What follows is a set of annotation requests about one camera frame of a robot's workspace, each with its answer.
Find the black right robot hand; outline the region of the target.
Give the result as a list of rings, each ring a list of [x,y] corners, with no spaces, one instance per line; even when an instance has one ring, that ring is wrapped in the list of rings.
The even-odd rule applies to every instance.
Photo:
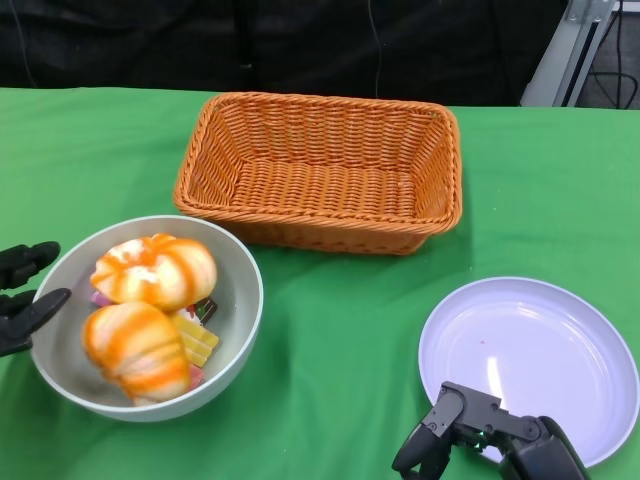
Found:
[[[451,382],[407,437],[392,469],[403,479],[439,479],[455,447],[500,452],[499,475],[518,480],[588,480],[559,424],[547,416],[515,416],[501,399]]]

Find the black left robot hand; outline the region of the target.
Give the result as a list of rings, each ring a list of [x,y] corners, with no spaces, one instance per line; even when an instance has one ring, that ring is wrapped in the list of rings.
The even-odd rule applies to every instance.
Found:
[[[1,289],[24,286],[29,279],[51,265],[60,254],[55,241],[33,246],[17,245],[1,252]],[[31,336],[49,322],[71,297],[71,290],[59,288],[35,300],[36,291],[14,297],[1,296],[1,356],[30,350]]]

